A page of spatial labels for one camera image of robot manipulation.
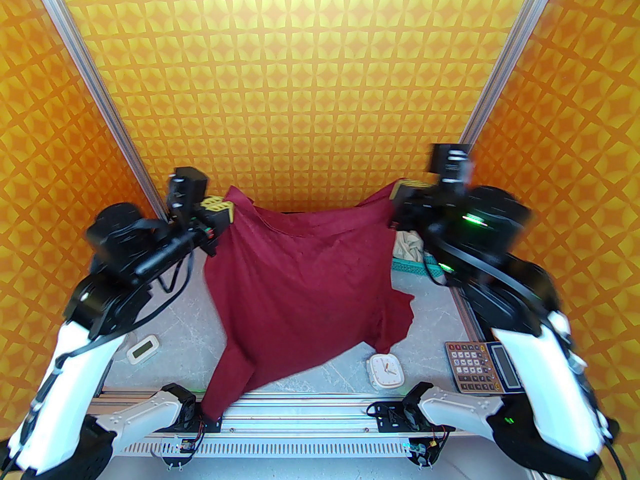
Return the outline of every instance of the yellow geometric wallpaper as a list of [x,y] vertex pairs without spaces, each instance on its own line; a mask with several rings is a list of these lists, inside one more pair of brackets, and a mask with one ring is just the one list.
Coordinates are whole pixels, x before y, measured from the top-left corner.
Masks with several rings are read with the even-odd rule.
[[[630,479],[640,478],[640,0],[551,0],[474,149],[535,225]],[[607,478],[618,478],[606,458]]]
[[104,206],[151,212],[41,0],[0,0],[0,439],[42,380],[84,230]]
[[457,142],[523,0],[66,0],[161,193],[349,206]]

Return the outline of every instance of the green basket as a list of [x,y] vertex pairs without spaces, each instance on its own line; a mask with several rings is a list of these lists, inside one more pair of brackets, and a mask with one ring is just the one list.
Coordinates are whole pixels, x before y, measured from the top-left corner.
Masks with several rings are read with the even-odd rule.
[[[444,272],[438,265],[436,258],[434,258],[431,254],[427,254],[425,256],[425,262],[427,267],[429,268],[430,274],[434,278],[439,278],[444,275]],[[401,260],[398,258],[393,258],[393,263],[391,263],[391,270],[396,270],[398,272],[409,272],[409,274],[418,274],[418,276],[426,276],[427,270],[425,270],[425,265],[418,261],[409,261],[409,260]]]

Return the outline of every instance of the maroon shirt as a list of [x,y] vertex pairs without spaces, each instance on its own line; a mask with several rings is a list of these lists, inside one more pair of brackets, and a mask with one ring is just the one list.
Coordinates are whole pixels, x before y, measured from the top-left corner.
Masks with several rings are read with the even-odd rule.
[[233,224],[204,267],[227,339],[202,400],[207,416],[361,341],[386,354],[406,338],[413,295],[391,288],[392,187],[355,208],[297,214],[229,189]]

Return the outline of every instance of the green led light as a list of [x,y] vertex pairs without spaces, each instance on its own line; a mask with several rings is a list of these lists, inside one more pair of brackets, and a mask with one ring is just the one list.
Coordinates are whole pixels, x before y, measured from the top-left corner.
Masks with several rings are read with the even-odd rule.
[[462,215],[462,218],[464,220],[468,220],[469,222],[473,222],[473,224],[478,224],[478,226],[488,227],[483,219],[481,219],[480,217],[476,217],[475,215],[471,215],[471,213]]

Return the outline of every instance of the clock face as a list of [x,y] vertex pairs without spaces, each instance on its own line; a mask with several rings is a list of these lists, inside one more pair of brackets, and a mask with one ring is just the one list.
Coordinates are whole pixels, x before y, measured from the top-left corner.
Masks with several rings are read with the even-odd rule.
[[395,356],[376,355],[370,359],[371,371],[381,386],[394,386],[404,382],[400,362]]

